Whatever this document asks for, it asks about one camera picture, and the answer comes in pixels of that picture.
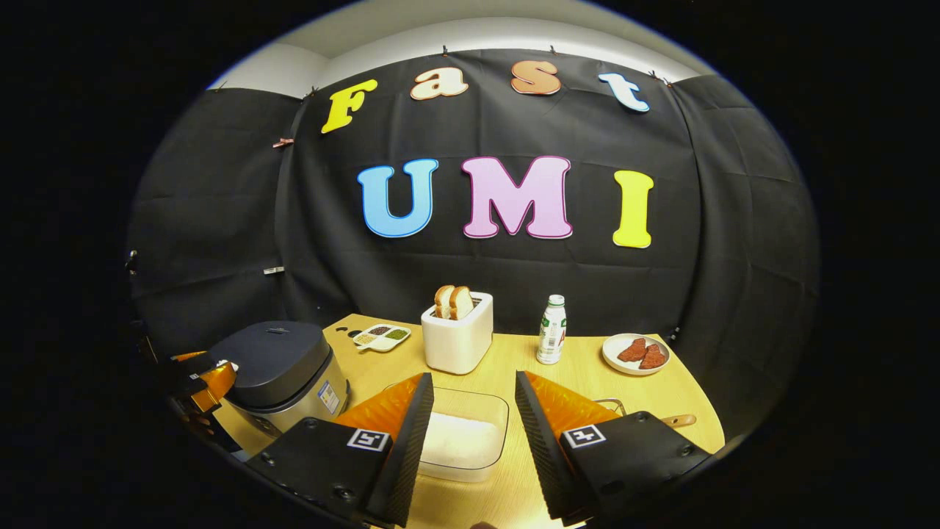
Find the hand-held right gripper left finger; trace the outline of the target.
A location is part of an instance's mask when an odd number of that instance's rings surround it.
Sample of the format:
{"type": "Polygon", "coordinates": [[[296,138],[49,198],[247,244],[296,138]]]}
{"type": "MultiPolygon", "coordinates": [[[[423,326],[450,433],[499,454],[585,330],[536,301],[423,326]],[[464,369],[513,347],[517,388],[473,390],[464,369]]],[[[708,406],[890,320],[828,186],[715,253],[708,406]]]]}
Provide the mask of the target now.
{"type": "Polygon", "coordinates": [[[246,466],[329,528],[405,527],[433,404],[432,375],[416,374],[335,422],[301,419],[246,466]]]}

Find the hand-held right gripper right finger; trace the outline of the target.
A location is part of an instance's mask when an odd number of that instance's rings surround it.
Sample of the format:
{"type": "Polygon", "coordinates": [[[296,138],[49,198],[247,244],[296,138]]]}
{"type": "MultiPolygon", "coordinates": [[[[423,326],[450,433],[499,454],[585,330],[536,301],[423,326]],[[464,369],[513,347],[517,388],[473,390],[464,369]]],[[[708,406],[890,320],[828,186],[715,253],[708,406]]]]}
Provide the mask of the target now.
{"type": "Polygon", "coordinates": [[[566,526],[651,526],[714,462],[647,411],[620,415],[528,371],[515,402],[549,516],[566,526]]]}

